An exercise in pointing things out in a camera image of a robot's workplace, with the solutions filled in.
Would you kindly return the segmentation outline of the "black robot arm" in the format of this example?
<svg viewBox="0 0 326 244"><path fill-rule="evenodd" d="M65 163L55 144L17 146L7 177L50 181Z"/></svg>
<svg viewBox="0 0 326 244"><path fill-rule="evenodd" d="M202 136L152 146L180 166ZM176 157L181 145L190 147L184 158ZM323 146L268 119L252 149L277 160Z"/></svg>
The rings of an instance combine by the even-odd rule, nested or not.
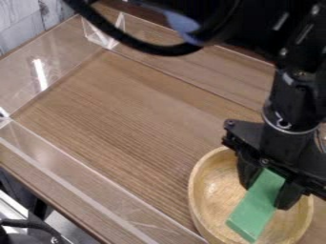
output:
<svg viewBox="0 0 326 244"><path fill-rule="evenodd" d="M224 143L238 156L238 177L252 189L264 170L285 178L275 205L305 195L326 200L326 152L316 143L326 123L326 0L132 0L165 15L182 41L146 42L120 29L86 0L67 5L132 49L182 56L226 44L262 55L276 66L258 123L229 120Z"/></svg>

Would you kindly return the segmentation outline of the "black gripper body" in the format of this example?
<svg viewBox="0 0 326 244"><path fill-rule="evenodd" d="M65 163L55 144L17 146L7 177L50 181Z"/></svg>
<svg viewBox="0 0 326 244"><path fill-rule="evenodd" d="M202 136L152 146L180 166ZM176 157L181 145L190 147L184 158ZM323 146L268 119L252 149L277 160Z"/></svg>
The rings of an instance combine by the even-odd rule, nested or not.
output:
<svg viewBox="0 0 326 244"><path fill-rule="evenodd" d="M285 183L300 182L307 188L304 195L326 200L326 152L316 142L317 126L296 132L269 122L229 119L225 130L224 145L237 156L254 159Z"/></svg>

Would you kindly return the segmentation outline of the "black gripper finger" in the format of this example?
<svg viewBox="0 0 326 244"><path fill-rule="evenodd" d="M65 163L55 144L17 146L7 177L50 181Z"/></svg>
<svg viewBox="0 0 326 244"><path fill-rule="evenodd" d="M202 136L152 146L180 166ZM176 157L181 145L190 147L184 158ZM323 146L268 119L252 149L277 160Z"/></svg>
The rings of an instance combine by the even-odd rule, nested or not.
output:
<svg viewBox="0 0 326 244"><path fill-rule="evenodd" d="M305 191L307 188L300 182L287 182L280 189L275 201L276 208L288 211L301 199L303 195L305 194Z"/></svg>
<svg viewBox="0 0 326 244"><path fill-rule="evenodd" d="M240 155L237 161L237 171L240 183L242 187L249 190L262 172L262 166L254 159L246 158L244 155Z"/></svg>

